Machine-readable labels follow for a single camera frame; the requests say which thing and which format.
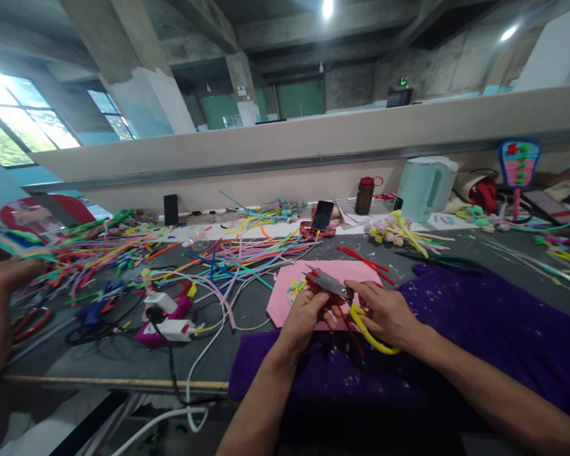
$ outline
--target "table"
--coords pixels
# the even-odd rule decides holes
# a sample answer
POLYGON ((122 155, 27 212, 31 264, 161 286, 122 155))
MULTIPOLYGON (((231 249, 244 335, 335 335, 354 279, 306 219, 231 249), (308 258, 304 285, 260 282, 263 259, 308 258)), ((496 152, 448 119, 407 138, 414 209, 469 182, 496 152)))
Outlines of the table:
MULTIPOLYGON (((570 291, 555 285, 549 278, 544 277, 533 269, 514 263, 506 254, 497 252, 493 248, 482 243, 482 239, 494 239, 503 244, 521 250, 532 257, 543 260, 557 269, 570 269, 559 262, 551 259, 546 254, 545 248, 537 246, 532 235, 524 232, 511 231, 508 233, 487 234, 480 230, 451 230, 441 231, 440 236, 454 238, 454 242, 446 242, 452 249, 449 253, 462 257, 473 258, 480 261, 485 267, 500 274, 506 280, 527 289, 531 294, 539 297, 545 303, 570 315, 570 291)), ((331 239, 325 239, 323 245, 308 252, 305 260, 353 260, 352 257, 336 250, 336 246, 347 246, 361 255, 370 258, 381 265, 391 269, 388 274, 398 285, 415 277, 412 260, 395 255, 397 250, 392 244, 376 244, 365 235, 339 235, 331 239)), ((157 258, 150 267, 181 265, 181 257, 184 249, 176 247, 157 258)), ((130 280, 139 275, 140 269, 130 270, 123 274, 123 279, 130 280)), ((189 270, 191 273, 199 272, 202 267, 189 270)), ((89 286, 90 293, 96 289, 102 289, 104 283, 113 279, 113 273, 107 271, 98 275, 98 279, 89 286)), ((173 288, 169 292, 174 296, 180 288, 173 288)), ((197 297, 203 296, 205 289, 199 287, 197 297)), ((266 306, 270 296, 270 290, 263 284, 255 281, 241 293, 235 307, 234 315, 237 324, 242 327, 254 327, 267 319, 266 306)), ((115 315, 124 312, 137 301, 138 296, 127 295, 117 304, 115 315)), ((63 302, 67 298, 51 303, 53 309, 58 309, 57 316, 52 325, 70 318, 75 309, 63 308, 63 302)), ((141 325, 141 313, 139 310, 132 312, 133 326, 141 325)), ((213 324, 222 317, 221 309, 217 305, 215 297, 208 298, 195 304, 189 314, 195 322, 213 324)), ((59 385, 78 384, 103 384, 114 388, 128 390, 170 390, 168 355, 166 349, 149 351, 143 345, 134 341, 130 336, 117 335, 104 339, 98 343, 90 343, 82 346, 68 346, 64 342, 67 332, 71 331, 75 324, 60 331, 51 340, 38 347, 35 351, 21 359, 4 373, 7 381, 33 381, 59 385)), ((254 332, 273 331, 272 322, 254 332)), ((211 391, 224 393, 227 390, 227 382, 230 374, 232 361, 244 335, 241 331, 233 333, 229 325, 222 331, 213 346, 198 364, 194 375, 191 389, 193 391, 211 391)), ((174 348, 175 371, 181 387, 185 386, 185 380, 193 362, 207 345, 211 335, 198 337, 192 342, 174 348)))

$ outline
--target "purple felt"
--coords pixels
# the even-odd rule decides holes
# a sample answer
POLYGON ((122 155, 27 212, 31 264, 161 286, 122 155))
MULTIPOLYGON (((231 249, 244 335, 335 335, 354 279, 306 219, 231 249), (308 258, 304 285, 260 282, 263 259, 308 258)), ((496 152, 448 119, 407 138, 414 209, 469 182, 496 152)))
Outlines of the purple felt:
MULTIPOLYGON (((570 415, 570 317, 490 270, 483 277, 414 266, 398 290, 417 318, 570 415)), ((229 397, 241 400, 279 333, 241 338, 229 397)), ((315 332, 298 363, 290 399, 465 412, 434 370, 401 353, 382 355, 363 340, 361 360, 342 331, 315 332)))

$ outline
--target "pink foam sheet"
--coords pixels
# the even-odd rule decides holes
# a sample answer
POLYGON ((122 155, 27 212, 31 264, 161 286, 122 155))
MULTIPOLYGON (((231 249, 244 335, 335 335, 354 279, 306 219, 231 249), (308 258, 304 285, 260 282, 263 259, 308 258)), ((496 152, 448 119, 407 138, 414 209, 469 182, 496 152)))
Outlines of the pink foam sheet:
MULTIPOLYGON (((284 266, 279 270, 279 275, 277 276, 277 281, 272 290, 268 308, 266 309, 266 312, 276 327, 283 327, 285 319, 287 315, 289 315, 289 311, 293 305, 290 300, 293 296, 293 291, 288 292, 288 289, 294 280, 299 281, 305 278, 303 273, 310 272, 308 266, 319 268, 337 278, 340 282, 344 280, 354 280, 357 282, 374 281, 381 283, 376 271, 365 263, 358 261, 298 261, 294 265, 284 266)), ((357 295, 355 295, 354 302, 357 305, 359 304, 357 295)), ((348 304, 343 301, 342 310, 346 313, 348 308, 348 304)), ((346 325, 342 321, 342 318, 340 315, 336 316, 336 329, 346 331, 346 325)), ((315 326, 315 331, 329 331, 329 328, 325 322, 320 322, 315 326)))

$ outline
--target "hand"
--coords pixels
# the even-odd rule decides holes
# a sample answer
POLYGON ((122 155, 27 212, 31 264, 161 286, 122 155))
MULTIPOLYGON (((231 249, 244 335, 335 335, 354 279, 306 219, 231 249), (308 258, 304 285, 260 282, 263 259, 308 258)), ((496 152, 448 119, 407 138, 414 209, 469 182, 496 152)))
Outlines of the hand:
POLYGON ((0 262, 0 291, 15 291, 43 272, 42 260, 22 260, 19 256, 14 256, 10 260, 2 261, 0 262))
POLYGON ((398 291, 386 290, 374 282, 344 281, 344 285, 355 290, 360 304, 367 304, 372 310, 368 317, 359 315, 359 318, 376 337, 406 351, 423 337, 425 325, 414 317, 398 291))
POLYGON ((298 356, 308 346, 319 320, 324 320, 330 329, 336 328, 331 315, 324 309, 328 299, 327 291, 315 294, 308 289, 298 293, 279 336, 279 342, 287 353, 298 356))

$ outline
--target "electric kettle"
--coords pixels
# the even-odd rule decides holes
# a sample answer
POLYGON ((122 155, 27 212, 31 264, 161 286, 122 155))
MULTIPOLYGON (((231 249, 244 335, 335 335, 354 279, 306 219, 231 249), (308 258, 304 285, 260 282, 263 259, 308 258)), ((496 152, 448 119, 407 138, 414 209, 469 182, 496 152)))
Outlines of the electric kettle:
POLYGON ((414 222, 426 222, 431 213, 444 210, 457 171, 458 163, 442 156, 407 160, 397 191, 402 216, 414 222))

